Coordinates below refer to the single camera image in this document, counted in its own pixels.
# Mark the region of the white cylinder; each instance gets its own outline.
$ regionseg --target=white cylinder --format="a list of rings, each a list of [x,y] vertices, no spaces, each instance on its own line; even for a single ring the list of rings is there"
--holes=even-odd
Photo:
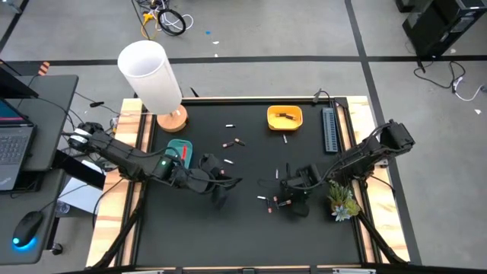
[[[177,110],[183,96],[159,43],[148,40],[131,43],[122,50],[117,63],[149,112],[169,114]]]

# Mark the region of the small potted plant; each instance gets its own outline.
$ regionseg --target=small potted plant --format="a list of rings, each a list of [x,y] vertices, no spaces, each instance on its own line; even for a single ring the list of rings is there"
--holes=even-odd
[[[335,221],[344,221],[358,215],[360,206],[353,199],[352,190],[334,180],[329,181],[329,206]]]

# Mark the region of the power strip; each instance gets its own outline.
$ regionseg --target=power strip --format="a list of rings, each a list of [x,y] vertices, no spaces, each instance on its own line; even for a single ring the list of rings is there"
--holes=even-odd
[[[321,110],[321,114],[323,117],[325,151],[336,153],[338,152],[338,136],[336,134],[335,111],[331,107],[324,107]]]

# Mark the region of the yellow bowl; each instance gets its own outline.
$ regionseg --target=yellow bowl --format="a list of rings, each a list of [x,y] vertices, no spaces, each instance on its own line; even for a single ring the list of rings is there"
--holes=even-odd
[[[292,119],[279,116],[284,114]],[[297,106],[270,106],[267,109],[267,123],[271,130],[296,130],[303,124],[303,112]]]

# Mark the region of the floor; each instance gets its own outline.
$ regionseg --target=floor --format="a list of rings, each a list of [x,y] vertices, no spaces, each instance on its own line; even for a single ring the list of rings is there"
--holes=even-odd
[[[334,96],[369,96],[376,120],[405,123],[416,140],[414,149],[397,159],[397,167],[422,263],[487,269],[487,94],[463,102],[416,78],[415,62],[364,62],[369,60],[365,54],[412,56],[401,28],[407,14],[400,14],[393,0],[351,0],[348,10],[350,0],[309,0],[299,6],[292,0],[172,3],[195,18],[194,27],[181,37],[160,33],[155,40],[177,60],[173,70],[185,96],[192,96],[189,87],[201,96],[310,95],[318,88]],[[350,8],[360,36],[351,24]],[[12,19],[11,10],[0,5],[0,36]],[[17,65],[50,61],[49,75],[79,75],[77,92],[118,110],[133,91],[114,60],[126,45],[142,39],[129,0],[36,0],[28,2],[8,41],[0,40],[0,58]],[[485,45],[487,15],[445,55],[486,60]],[[277,57],[251,62],[254,56]],[[472,97],[487,84],[487,61],[460,63],[467,73],[459,93]],[[447,62],[436,62],[425,77],[447,84]],[[104,126],[113,117],[105,109],[91,109],[80,97],[72,109],[83,120]],[[63,255],[46,252],[37,265],[3,266],[0,272],[81,269],[91,239],[90,220],[60,221],[56,241],[67,248]]]

